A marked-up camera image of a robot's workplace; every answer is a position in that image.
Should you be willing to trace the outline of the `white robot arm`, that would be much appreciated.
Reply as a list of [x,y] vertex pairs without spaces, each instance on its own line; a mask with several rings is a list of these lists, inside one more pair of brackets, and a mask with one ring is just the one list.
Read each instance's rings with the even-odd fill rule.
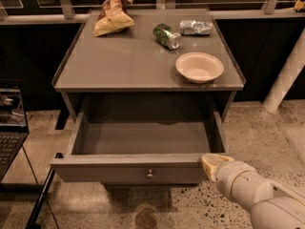
[[300,190],[265,178],[231,156],[205,154],[201,160],[207,178],[249,213],[254,229],[305,229],[305,194]]

